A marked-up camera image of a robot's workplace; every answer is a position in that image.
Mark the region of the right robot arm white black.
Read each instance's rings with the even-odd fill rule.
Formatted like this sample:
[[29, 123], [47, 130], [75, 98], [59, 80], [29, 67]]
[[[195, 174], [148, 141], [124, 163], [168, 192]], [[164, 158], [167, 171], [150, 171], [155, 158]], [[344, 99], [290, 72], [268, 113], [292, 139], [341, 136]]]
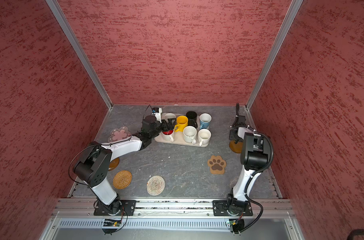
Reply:
[[261, 173], [273, 162], [274, 148], [268, 136], [250, 126], [233, 127], [231, 137], [243, 142], [240, 162], [243, 166], [236, 185], [227, 196], [227, 212], [238, 216], [250, 210], [250, 193]]

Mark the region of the brown paw coaster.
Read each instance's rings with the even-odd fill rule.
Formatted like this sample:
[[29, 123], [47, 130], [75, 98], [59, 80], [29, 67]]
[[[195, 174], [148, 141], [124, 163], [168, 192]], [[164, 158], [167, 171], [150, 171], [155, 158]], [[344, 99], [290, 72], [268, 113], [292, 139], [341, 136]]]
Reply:
[[223, 175], [225, 173], [227, 162], [221, 156], [211, 156], [207, 164], [211, 174]]

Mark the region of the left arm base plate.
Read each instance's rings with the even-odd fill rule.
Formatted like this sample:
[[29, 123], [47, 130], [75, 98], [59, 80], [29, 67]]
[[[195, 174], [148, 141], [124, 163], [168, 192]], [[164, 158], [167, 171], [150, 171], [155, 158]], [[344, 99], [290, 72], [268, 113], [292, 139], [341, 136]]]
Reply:
[[135, 200], [114, 200], [110, 205], [103, 204], [100, 200], [94, 203], [94, 216], [132, 216], [136, 208]]

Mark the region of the brown woven rattan coaster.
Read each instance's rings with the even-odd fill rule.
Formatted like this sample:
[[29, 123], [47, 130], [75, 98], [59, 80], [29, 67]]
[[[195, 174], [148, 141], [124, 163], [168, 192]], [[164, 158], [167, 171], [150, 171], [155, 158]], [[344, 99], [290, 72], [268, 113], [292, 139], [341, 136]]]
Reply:
[[113, 186], [118, 190], [122, 190], [127, 188], [130, 185], [131, 181], [132, 181], [132, 173], [127, 170], [123, 170], [118, 172], [114, 176]]

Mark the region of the beige woven spiral coaster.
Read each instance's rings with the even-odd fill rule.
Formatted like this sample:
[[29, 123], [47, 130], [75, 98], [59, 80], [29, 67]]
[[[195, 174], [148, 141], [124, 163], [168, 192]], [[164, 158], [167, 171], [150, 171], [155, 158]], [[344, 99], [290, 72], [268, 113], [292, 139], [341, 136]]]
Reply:
[[152, 196], [160, 195], [165, 189], [165, 180], [161, 176], [152, 176], [147, 182], [147, 192]]

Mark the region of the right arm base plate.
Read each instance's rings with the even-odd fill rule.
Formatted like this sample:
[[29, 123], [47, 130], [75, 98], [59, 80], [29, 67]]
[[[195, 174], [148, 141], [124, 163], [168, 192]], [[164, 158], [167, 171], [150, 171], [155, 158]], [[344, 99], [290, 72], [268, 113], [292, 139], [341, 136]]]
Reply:
[[230, 217], [240, 217], [241, 215], [246, 217], [253, 216], [253, 210], [250, 202], [243, 201], [224, 201], [224, 200], [214, 200], [213, 212], [214, 216], [230, 216]]

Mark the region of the brown round wooden coaster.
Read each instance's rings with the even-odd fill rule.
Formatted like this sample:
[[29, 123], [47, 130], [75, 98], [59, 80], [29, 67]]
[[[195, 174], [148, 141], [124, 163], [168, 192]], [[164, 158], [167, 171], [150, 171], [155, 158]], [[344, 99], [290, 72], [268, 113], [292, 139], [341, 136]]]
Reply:
[[230, 141], [229, 148], [232, 152], [234, 152], [236, 154], [240, 154], [243, 149], [243, 142]]

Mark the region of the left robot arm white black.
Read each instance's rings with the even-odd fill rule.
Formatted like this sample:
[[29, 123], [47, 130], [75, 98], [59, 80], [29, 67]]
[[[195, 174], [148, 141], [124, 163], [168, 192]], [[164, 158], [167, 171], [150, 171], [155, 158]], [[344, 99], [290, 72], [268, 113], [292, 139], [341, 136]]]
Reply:
[[146, 116], [141, 130], [129, 138], [113, 143], [90, 143], [75, 159], [73, 173], [91, 189], [97, 197], [97, 206], [105, 214], [115, 216], [123, 212], [120, 197], [107, 180], [110, 162], [126, 154], [148, 147], [152, 139], [162, 132], [173, 130], [177, 118], [158, 121], [154, 115]]

